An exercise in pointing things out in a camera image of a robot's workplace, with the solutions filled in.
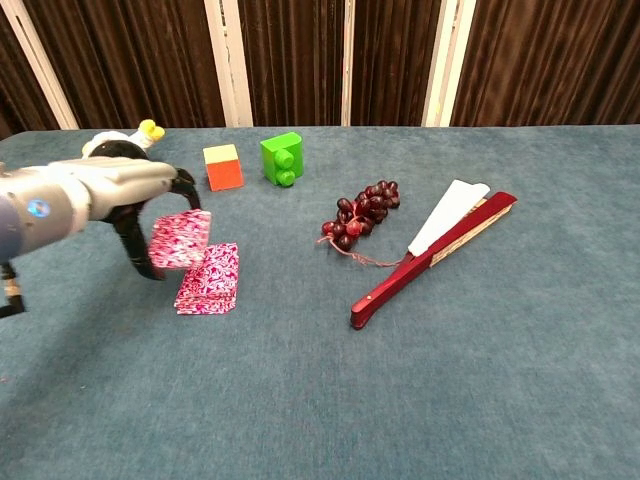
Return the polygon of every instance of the grape stem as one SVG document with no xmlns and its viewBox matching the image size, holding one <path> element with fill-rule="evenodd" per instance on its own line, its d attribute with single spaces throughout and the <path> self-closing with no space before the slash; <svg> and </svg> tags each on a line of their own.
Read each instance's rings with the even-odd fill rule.
<svg viewBox="0 0 640 480">
<path fill-rule="evenodd" d="M 345 255 L 347 257 L 353 258 L 354 260 L 356 260 L 357 262 L 361 263 L 362 265 L 376 265 L 378 267 L 395 267 L 396 265 L 400 264 L 400 260 L 398 260 L 397 262 L 379 262 L 378 260 L 375 260 L 373 258 L 367 257 L 366 255 L 362 255 L 361 253 L 345 252 L 343 250 L 340 250 L 340 248 L 333 241 L 333 237 L 331 237 L 329 235 L 318 239 L 316 241 L 316 243 L 322 243 L 322 242 L 326 242 L 326 241 L 328 241 L 329 244 L 333 248 L 335 248 L 339 253 L 341 253 L 342 255 Z"/>
</svg>

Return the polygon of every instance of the brown curtain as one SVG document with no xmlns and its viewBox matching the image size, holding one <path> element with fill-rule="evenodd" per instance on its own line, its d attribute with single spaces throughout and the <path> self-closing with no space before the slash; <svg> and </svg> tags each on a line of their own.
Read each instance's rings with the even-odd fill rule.
<svg viewBox="0 0 640 480">
<path fill-rule="evenodd" d="M 640 123 L 639 0 L 478 0 L 458 126 Z"/>
<path fill-rule="evenodd" d="M 24 0 L 80 128 L 224 126 L 202 0 Z"/>
<path fill-rule="evenodd" d="M 254 125 L 339 125 L 344 0 L 238 6 Z"/>
<path fill-rule="evenodd" d="M 0 140 L 28 130 L 57 130 L 58 122 L 2 9 L 0 35 Z"/>
<path fill-rule="evenodd" d="M 356 2 L 352 125 L 420 125 L 440 0 Z"/>
</svg>

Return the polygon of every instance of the green block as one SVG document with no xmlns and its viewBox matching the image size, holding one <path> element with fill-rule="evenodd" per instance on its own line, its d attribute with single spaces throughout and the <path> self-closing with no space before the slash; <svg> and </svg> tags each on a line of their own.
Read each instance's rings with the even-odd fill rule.
<svg viewBox="0 0 640 480">
<path fill-rule="evenodd" d="M 292 186 L 304 173 L 302 137 L 285 133 L 260 142 L 264 175 L 274 185 Z"/>
</svg>

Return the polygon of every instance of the grapes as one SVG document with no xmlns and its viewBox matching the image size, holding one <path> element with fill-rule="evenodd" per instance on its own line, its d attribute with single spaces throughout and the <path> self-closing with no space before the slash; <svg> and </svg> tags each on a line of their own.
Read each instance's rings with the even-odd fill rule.
<svg viewBox="0 0 640 480">
<path fill-rule="evenodd" d="M 338 239 L 338 248 L 344 252 L 348 252 L 353 247 L 355 243 L 355 238 L 350 235 L 343 235 Z"/>
<path fill-rule="evenodd" d="M 333 233 L 333 222 L 324 222 L 322 224 L 322 233 L 324 233 L 325 235 L 329 235 Z"/>
<path fill-rule="evenodd" d="M 341 198 L 340 200 L 338 200 L 338 208 L 343 212 L 350 212 L 351 202 L 347 198 Z"/>
<path fill-rule="evenodd" d="M 352 218 L 353 218 L 353 213 L 351 212 L 344 212 L 343 210 L 338 210 L 338 213 L 336 214 L 336 219 L 340 223 L 347 224 L 349 220 L 351 220 Z"/>
<path fill-rule="evenodd" d="M 373 226 L 375 223 L 373 220 L 369 218 L 365 218 L 362 222 L 360 222 L 360 235 L 369 235 L 373 230 Z"/>
<path fill-rule="evenodd" d="M 371 202 L 368 198 L 364 198 L 356 204 L 356 215 L 366 215 L 370 209 Z"/>
<path fill-rule="evenodd" d="M 378 208 L 382 208 L 383 205 L 384 205 L 384 199 L 379 195 L 371 197 L 369 199 L 369 202 L 371 203 L 371 209 L 372 210 L 376 210 Z"/>
<path fill-rule="evenodd" d="M 357 237 L 362 232 L 362 225 L 357 220 L 352 220 L 347 224 L 347 234 Z"/>
<path fill-rule="evenodd" d="M 387 216 L 388 210 L 386 208 L 381 208 L 379 210 L 370 210 L 369 213 L 371 214 L 371 216 L 373 216 L 373 218 L 376 218 L 376 217 L 384 218 Z"/>
<path fill-rule="evenodd" d="M 342 197 L 337 202 L 335 221 L 322 224 L 322 233 L 333 238 L 333 245 L 343 252 L 353 248 L 361 235 L 370 235 L 376 225 L 389 214 L 390 208 L 400 206 L 398 184 L 380 180 L 368 185 L 351 201 Z"/>
<path fill-rule="evenodd" d="M 336 223 L 333 225 L 333 237 L 334 238 L 340 238 L 341 236 L 343 236 L 347 231 L 347 227 L 344 226 L 344 224 L 342 223 Z"/>
</svg>

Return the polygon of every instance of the stack of cards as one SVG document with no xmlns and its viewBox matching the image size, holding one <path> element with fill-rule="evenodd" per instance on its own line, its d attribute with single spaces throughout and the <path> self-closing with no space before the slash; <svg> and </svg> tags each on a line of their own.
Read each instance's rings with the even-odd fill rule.
<svg viewBox="0 0 640 480">
<path fill-rule="evenodd" d="M 238 245 L 208 245 L 211 213 L 189 210 L 156 220 L 149 257 L 163 269 L 186 275 L 174 307 L 179 315 L 223 314 L 236 306 Z"/>
<path fill-rule="evenodd" d="M 198 209 L 158 218 L 149 243 L 151 262 L 168 270 L 201 265 L 210 226 L 211 212 Z"/>
<path fill-rule="evenodd" d="M 237 289 L 238 245 L 211 245 L 202 264 L 185 275 L 174 306 L 179 315 L 227 313 L 236 306 Z"/>
</svg>

